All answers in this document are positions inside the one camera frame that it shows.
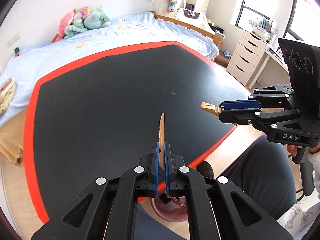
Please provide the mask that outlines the wooden clothespin piece with spring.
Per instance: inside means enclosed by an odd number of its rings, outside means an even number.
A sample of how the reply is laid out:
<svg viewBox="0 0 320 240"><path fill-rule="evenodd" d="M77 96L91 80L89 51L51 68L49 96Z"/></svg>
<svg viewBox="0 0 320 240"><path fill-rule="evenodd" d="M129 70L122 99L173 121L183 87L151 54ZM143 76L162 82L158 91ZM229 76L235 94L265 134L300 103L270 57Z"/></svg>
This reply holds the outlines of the wooden clothespin piece with spring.
<svg viewBox="0 0 320 240"><path fill-rule="evenodd" d="M222 109L220 107L217 107L211 103L207 102L201 102L201 109L204 111L207 111L208 113L211 113L215 116L219 116L222 112Z"/></svg>

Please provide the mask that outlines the long wooden clothespin piece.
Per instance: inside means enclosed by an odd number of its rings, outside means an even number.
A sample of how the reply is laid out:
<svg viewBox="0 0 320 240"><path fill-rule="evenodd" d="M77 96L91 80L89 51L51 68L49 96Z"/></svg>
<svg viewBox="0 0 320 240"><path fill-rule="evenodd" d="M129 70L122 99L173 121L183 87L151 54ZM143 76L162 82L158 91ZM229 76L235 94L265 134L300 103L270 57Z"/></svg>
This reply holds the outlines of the long wooden clothespin piece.
<svg viewBox="0 0 320 240"><path fill-rule="evenodd" d="M164 113L161 114L159 121L159 166L164 169Z"/></svg>

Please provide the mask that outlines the small black box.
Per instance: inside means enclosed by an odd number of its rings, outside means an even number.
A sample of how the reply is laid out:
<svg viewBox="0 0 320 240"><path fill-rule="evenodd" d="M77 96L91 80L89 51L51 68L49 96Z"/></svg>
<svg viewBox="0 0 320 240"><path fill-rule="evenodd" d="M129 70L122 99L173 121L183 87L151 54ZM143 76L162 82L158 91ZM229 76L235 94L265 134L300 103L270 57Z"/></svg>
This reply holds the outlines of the small black box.
<svg viewBox="0 0 320 240"><path fill-rule="evenodd" d="M167 204L168 202L171 201L171 198L167 196L166 193L163 193L159 196L159 199L164 203Z"/></svg>

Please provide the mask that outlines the red cardboard box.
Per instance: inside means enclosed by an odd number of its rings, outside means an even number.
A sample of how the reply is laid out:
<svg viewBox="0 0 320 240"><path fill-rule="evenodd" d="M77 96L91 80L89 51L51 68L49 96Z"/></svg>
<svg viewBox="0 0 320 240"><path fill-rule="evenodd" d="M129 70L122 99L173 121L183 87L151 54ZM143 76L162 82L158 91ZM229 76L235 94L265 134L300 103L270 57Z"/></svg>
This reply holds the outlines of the red cardboard box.
<svg viewBox="0 0 320 240"><path fill-rule="evenodd" d="M172 197L171 200L181 207L186 207L185 197Z"/></svg>

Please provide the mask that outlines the pink trash bin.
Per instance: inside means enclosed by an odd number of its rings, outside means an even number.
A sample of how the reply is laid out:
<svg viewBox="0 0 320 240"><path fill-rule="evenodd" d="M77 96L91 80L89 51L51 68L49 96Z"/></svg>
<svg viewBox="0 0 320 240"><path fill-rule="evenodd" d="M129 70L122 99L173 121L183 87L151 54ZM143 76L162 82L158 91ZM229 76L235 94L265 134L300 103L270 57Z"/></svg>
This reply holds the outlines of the pink trash bin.
<svg viewBox="0 0 320 240"><path fill-rule="evenodd" d="M159 217L161 217L166 221L175 222L175 223L184 222L188 220L186 199L185 199L186 207L181 207L175 204L172 200L167 204L164 204L159 199L159 196L156 196L155 198L151 198L150 200L153 210Z"/></svg>

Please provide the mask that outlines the white desk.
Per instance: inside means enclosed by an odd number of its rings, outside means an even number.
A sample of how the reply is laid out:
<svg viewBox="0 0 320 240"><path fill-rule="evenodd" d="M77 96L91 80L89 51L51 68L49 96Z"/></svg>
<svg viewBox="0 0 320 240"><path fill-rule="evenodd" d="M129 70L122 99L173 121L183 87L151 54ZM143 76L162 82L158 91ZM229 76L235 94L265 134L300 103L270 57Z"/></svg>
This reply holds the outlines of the white desk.
<svg viewBox="0 0 320 240"><path fill-rule="evenodd" d="M290 84L289 71L283 62L269 50L265 50L248 79L248 88L260 85L271 86L281 83Z"/></svg>

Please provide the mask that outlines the white drawer cabinet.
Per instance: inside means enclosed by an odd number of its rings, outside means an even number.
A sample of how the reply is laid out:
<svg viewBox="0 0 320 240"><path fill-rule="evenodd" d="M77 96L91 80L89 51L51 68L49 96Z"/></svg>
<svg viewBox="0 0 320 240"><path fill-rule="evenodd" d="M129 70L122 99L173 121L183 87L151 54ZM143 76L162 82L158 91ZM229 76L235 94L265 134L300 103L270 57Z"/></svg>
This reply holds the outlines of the white drawer cabinet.
<svg viewBox="0 0 320 240"><path fill-rule="evenodd" d="M244 30L226 68L227 72L244 86L247 85L266 47L267 42Z"/></svg>

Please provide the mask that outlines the red and black table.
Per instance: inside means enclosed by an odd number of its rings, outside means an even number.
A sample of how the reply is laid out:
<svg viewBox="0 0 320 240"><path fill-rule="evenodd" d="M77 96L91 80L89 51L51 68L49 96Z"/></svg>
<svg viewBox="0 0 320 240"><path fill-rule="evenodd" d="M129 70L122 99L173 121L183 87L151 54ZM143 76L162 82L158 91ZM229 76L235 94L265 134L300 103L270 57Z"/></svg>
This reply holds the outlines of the red and black table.
<svg viewBox="0 0 320 240"><path fill-rule="evenodd" d="M47 222L98 177L113 179L165 140L194 167L234 130L202 102L248 97L244 86L178 42L134 44L83 57L37 81L24 126L24 168Z"/></svg>

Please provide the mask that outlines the white chair with bag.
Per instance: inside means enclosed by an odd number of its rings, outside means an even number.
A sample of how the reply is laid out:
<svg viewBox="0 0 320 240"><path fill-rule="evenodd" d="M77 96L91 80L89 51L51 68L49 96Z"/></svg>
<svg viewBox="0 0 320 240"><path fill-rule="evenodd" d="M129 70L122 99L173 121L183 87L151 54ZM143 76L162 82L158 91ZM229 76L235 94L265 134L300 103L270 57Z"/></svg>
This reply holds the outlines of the white chair with bag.
<svg viewBox="0 0 320 240"><path fill-rule="evenodd" d="M194 12L192 10L179 8L176 13L176 19L203 30L210 29L206 15L202 12Z"/></svg>

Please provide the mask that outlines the bed with blue sheet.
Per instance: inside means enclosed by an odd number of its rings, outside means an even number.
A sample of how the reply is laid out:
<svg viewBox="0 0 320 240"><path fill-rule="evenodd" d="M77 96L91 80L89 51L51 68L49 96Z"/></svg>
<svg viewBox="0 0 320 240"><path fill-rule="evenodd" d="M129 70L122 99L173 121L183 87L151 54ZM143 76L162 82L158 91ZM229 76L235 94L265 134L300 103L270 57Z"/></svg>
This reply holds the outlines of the bed with blue sheet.
<svg viewBox="0 0 320 240"><path fill-rule="evenodd" d="M83 57L132 44L176 41L213 59L219 54L211 38L151 12L116 18L110 26L89 30L69 39L25 49L9 60L1 83L15 82L16 90L7 110L1 113L1 156L16 164L23 150L25 111L37 81L45 75Z"/></svg>

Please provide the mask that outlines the rainbow plush toy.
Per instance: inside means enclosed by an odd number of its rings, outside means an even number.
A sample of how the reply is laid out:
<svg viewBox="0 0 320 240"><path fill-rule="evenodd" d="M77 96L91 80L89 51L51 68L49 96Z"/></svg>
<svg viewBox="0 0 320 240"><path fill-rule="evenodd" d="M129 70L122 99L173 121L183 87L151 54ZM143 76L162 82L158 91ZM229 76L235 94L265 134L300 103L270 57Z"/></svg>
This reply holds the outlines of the rainbow plush toy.
<svg viewBox="0 0 320 240"><path fill-rule="evenodd" d="M168 12L176 11L177 0L168 0Z"/></svg>

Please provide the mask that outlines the green plush toy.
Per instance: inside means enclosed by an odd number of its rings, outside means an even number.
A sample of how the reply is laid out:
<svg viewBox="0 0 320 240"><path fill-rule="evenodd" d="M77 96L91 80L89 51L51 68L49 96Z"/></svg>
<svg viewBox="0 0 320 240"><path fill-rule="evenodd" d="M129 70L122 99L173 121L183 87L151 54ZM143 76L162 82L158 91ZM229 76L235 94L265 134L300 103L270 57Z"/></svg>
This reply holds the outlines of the green plush toy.
<svg viewBox="0 0 320 240"><path fill-rule="evenodd" d="M106 28L110 25L110 19L102 8L91 9L90 14L84 19L84 25L87 31Z"/></svg>

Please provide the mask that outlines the folded beige towels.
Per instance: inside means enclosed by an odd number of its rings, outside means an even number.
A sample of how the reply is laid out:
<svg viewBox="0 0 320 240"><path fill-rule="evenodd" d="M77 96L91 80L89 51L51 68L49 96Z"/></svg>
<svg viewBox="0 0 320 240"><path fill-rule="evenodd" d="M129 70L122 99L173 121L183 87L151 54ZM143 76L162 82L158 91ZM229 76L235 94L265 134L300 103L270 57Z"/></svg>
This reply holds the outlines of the folded beige towels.
<svg viewBox="0 0 320 240"><path fill-rule="evenodd" d="M0 115L4 114L11 102L16 90L15 78L11 77L7 79L1 85L1 94L0 94Z"/></svg>

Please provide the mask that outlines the pink plush toy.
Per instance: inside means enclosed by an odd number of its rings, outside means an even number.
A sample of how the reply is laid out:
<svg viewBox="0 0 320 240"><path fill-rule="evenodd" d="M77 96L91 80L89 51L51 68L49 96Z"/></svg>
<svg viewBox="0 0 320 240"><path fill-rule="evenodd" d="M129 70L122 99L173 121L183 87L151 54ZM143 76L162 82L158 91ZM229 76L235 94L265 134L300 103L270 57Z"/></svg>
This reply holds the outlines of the pink plush toy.
<svg viewBox="0 0 320 240"><path fill-rule="evenodd" d="M90 7L84 7L82 11L76 9L68 12L60 20L58 31L51 42L61 41L73 37L75 34L83 33L88 29L84 25L84 19L90 14Z"/></svg>

